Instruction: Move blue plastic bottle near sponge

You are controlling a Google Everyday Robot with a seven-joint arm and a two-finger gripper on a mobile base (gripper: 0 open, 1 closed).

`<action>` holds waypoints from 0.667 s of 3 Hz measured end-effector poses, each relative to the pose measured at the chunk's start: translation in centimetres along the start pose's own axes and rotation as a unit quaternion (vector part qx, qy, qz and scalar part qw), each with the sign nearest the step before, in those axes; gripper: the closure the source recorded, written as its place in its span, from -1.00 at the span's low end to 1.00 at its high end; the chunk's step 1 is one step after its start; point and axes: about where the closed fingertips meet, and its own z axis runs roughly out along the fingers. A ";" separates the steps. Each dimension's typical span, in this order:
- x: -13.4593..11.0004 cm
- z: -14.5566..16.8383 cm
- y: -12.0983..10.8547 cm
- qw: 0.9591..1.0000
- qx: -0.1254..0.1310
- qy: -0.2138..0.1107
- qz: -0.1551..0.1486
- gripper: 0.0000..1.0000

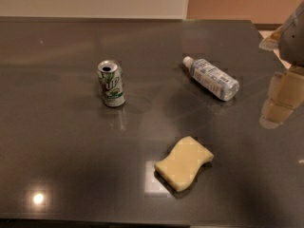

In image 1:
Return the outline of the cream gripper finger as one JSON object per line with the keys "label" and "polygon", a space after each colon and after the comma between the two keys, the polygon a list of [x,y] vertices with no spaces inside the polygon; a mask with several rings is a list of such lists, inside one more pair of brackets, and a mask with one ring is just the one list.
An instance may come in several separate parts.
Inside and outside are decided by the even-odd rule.
{"label": "cream gripper finger", "polygon": [[266,129],[282,125],[304,102],[304,67],[290,66],[272,77],[259,123]]}
{"label": "cream gripper finger", "polygon": [[259,48],[267,51],[279,50],[279,43],[283,27],[280,26],[274,30],[270,35],[266,36],[260,43]]}

